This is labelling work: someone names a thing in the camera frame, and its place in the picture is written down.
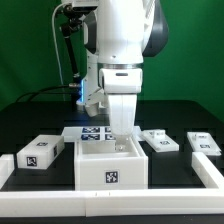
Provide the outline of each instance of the black table surface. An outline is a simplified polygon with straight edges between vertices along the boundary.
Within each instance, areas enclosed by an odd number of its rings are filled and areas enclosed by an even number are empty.
[[[73,110],[69,102],[14,103],[0,112],[0,154],[16,155],[40,134],[60,135],[64,127],[107,126],[107,115],[90,118]],[[165,129],[179,152],[156,153],[146,142],[142,148],[149,158],[149,189],[204,188],[191,168],[192,148],[187,132],[209,132],[224,149],[224,124],[193,101],[139,101],[136,122],[142,130]],[[1,191],[74,190],[74,144],[65,149],[47,170],[18,169]],[[224,175],[223,156],[209,157]],[[0,218],[0,223],[223,223],[224,215],[151,215],[115,217]]]

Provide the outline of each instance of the open white box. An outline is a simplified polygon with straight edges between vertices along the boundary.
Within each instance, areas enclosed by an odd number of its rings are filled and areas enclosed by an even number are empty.
[[[134,137],[124,151],[115,150],[115,140],[76,141],[76,190],[147,188],[148,157]]]

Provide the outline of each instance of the black cable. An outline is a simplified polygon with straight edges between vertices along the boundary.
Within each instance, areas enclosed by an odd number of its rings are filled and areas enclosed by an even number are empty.
[[[27,96],[27,95],[31,95],[31,94],[35,94],[37,92],[30,92],[30,93],[25,93],[23,95],[21,95],[16,101],[15,103],[18,103],[20,101],[20,99],[22,99],[23,97]],[[63,92],[63,93],[59,93],[59,92],[54,92],[54,93],[45,93],[45,92],[42,92],[42,93],[38,93],[38,95],[63,95],[63,94],[66,94],[66,95],[72,95],[74,94],[73,92]]]
[[[43,89],[41,89],[37,92],[29,92],[29,93],[23,94],[20,97],[18,97],[15,102],[18,102],[21,98],[23,98],[25,96],[31,95],[27,100],[29,102],[33,98],[35,98],[37,95],[42,94],[43,92],[50,91],[50,90],[55,90],[55,89],[63,89],[63,88],[71,88],[71,87],[69,85],[61,85],[61,86],[51,86],[51,87],[43,88]]]
[[[63,89],[63,88],[69,88],[69,85],[61,85],[61,86],[52,86],[52,87],[48,87],[48,88],[44,88],[39,90],[38,92],[35,92],[34,94],[32,94],[28,99],[27,102],[32,101],[33,98],[35,98],[37,95],[39,95],[42,92],[46,92],[46,91],[50,91],[50,90],[54,90],[54,89]]]

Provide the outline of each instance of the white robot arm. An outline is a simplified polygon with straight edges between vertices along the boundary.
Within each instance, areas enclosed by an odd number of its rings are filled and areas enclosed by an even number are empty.
[[[99,82],[108,97],[111,132],[119,150],[133,132],[136,94],[141,92],[144,22],[142,1],[99,1]]]
[[[111,132],[119,150],[125,148],[133,132],[137,94],[142,85],[143,56],[154,56],[167,41],[168,30],[158,4],[159,0],[72,1],[73,7],[97,7],[84,19],[84,44],[88,58],[96,61],[92,64],[96,74],[91,78],[87,76],[86,80],[95,80],[88,83],[94,84],[93,90],[98,87],[104,90],[103,101],[108,106]],[[154,39],[161,33],[163,37],[159,42],[154,41],[152,33]],[[85,101],[87,109],[97,103],[94,96],[99,95],[94,93],[89,102]]]

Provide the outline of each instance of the blue light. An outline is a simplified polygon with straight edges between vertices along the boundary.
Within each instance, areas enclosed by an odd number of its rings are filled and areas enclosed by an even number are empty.
[[[80,98],[80,101],[83,103],[84,102],[84,80],[82,79],[81,81],[81,98]]]

